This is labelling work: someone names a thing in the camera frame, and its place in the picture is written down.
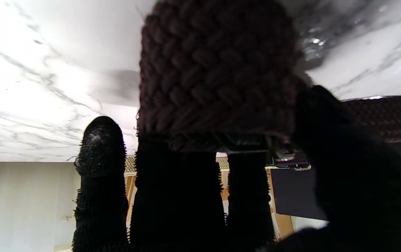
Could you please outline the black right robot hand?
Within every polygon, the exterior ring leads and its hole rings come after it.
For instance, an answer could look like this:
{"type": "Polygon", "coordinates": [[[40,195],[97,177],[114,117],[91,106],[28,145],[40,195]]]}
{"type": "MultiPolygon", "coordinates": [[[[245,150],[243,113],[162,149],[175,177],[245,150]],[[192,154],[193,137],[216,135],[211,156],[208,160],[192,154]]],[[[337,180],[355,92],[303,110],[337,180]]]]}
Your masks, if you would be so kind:
{"type": "Polygon", "coordinates": [[[275,242],[264,153],[228,156],[225,216],[215,153],[173,152],[139,138],[128,231],[122,132],[111,118],[95,118],[74,164],[81,184],[72,251],[401,252],[401,155],[321,86],[298,94],[293,142],[316,170],[324,228],[275,242]]]}

